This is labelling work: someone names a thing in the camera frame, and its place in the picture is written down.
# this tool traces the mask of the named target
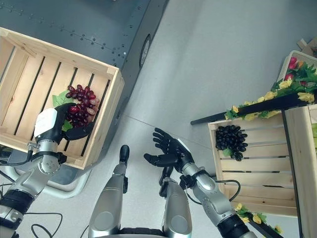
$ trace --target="artificial flower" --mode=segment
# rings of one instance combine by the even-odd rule
[[[236,211],[241,210],[241,208],[242,208],[242,204],[241,204],[241,203],[238,203],[238,205],[236,206]]]
[[[250,222],[248,217],[240,217],[240,218],[244,223]]]
[[[274,230],[275,230],[277,233],[279,233],[279,234],[283,233],[283,230],[281,229],[281,227],[280,227],[279,225],[276,225],[276,226],[274,227]]]
[[[257,114],[256,113],[251,113],[251,114],[247,114],[245,117],[244,117],[244,120],[253,120],[254,118],[257,117]]]
[[[255,223],[258,223],[258,224],[261,224],[262,221],[261,221],[261,218],[258,216],[258,215],[254,215],[252,220],[255,222]]]
[[[272,116],[275,116],[276,114],[279,114],[280,111],[271,111],[271,112],[268,112],[268,114],[265,116],[265,118],[271,118]]]
[[[297,67],[301,68],[303,65],[304,65],[304,62],[303,61],[299,61],[298,64],[297,64]]]
[[[273,99],[275,96],[277,95],[277,92],[267,92],[265,95],[264,95],[264,100],[271,100]]]
[[[264,97],[258,98],[258,103],[261,103],[261,102],[263,102],[263,101],[264,101]]]
[[[297,95],[299,96],[298,97],[299,100],[309,102],[309,103],[312,103],[315,101],[315,97],[311,93],[297,93]]]
[[[288,88],[289,86],[291,86],[292,82],[293,82],[293,80],[290,78],[280,82],[279,89]]]
[[[238,109],[236,106],[232,106],[232,110],[233,110],[235,113],[238,113],[238,112],[239,112],[239,109]]]

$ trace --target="green leaf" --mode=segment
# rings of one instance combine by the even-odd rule
[[[266,215],[262,213],[257,213],[257,216],[261,219],[262,222],[266,223]]]
[[[69,121],[64,120],[64,124],[61,127],[61,130],[62,131],[68,131],[69,129],[72,129],[72,128],[73,128],[73,126],[69,123]]]
[[[224,156],[230,156],[232,154],[232,151],[227,148],[227,149],[223,150],[222,153]]]
[[[63,105],[65,103],[72,103],[73,99],[72,98],[66,98],[66,94],[68,91],[61,92],[58,96],[53,95],[53,106],[57,107],[59,105]]]

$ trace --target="wire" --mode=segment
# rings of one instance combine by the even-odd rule
[[[187,192],[187,186],[185,185],[185,187],[186,187],[186,194],[187,194],[188,198],[189,198],[190,200],[192,200],[193,202],[195,202],[196,204],[201,205],[200,202],[196,201],[194,198],[192,198],[192,197],[188,194],[188,192]]]
[[[84,231],[82,232],[82,234],[81,234],[81,236],[80,236],[80,238],[82,238],[83,237],[83,235],[84,235],[84,233],[85,233],[85,231],[87,230],[87,228],[89,227],[89,225],[88,226],[86,226],[86,228],[84,229]]]
[[[40,238],[40,237],[36,234],[34,227],[39,227],[39,228],[43,229],[49,235],[50,238],[53,238],[55,236],[55,234],[57,233],[57,231],[61,225],[61,222],[63,221],[63,215],[61,213],[58,213],[58,212],[28,212],[28,213],[25,213],[25,215],[59,215],[60,216],[59,224],[58,224],[58,226],[53,234],[51,234],[48,231],[48,229],[46,229],[44,226],[42,226],[40,224],[33,224],[31,226],[31,231],[36,238]]]
[[[15,182],[13,178],[11,178],[9,175],[5,174],[4,172],[2,172],[0,170],[0,175],[2,175],[3,177],[5,177],[7,180],[10,180],[11,182]]]
[[[238,194],[240,193],[241,184],[240,184],[237,180],[233,180],[233,179],[229,179],[229,180],[215,180],[215,182],[219,182],[219,183],[235,182],[235,183],[238,185],[238,190],[237,190],[237,192],[229,199],[230,202],[231,202],[233,199],[235,199],[236,196],[238,196]]]

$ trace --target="robotic hand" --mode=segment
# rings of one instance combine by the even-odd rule
[[[0,234],[3,238],[17,238],[15,230],[23,220],[24,214],[32,202],[44,189],[49,179],[66,162],[66,156],[57,152],[57,146],[63,138],[76,140],[87,136],[93,124],[62,131],[69,107],[67,103],[42,111],[36,120],[34,137],[36,143],[28,143],[27,161],[32,161],[31,170],[21,175],[0,200]]]
[[[145,154],[144,158],[152,165],[175,167],[179,173],[183,174],[180,185],[185,185],[182,187],[189,187],[193,190],[206,215],[217,226],[222,237],[256,238],[255,234],[249,231],[236,214],[229,200],[219,191],[216,182],[204,168],[198,168],[195,165],[191,153],[181,140],[174,139],[159,128],[155,128],[153,136],[155,146],[160,148],[164,154],[159,156]],[[169,171],[169,176],[171,169],[165,168],[163,173],[167,173],[167,171]]]

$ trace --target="white floor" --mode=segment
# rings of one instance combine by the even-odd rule
[[[189,122],[265,94],[283,58],[298,50],[296,42],[317,35],[316,12],[314,0],[170,0],[119,130],[84,190],[67,200],[41,194],[30,211],[61,212],[64,220],[55,237],[80,237],[118,161],[121,145],[127,144],[131,150],[129,190],[124,196],[122,226],[160,229],[164,212],[158,185],[161,169],[143,159],[144,153],[160,153],[152,142],[154,128],[181,138],[197,165],[214,172],[207,127]],[[193,238],[220,237],[201,206],[190,201],[190,208]],[[32,237],[32,223],[54,231],[57,221],[55,216],[47,220],[26,217],[18,232]],[[295,218],[269,216],[268,223],[281,225],[286,238],[298,237]]]

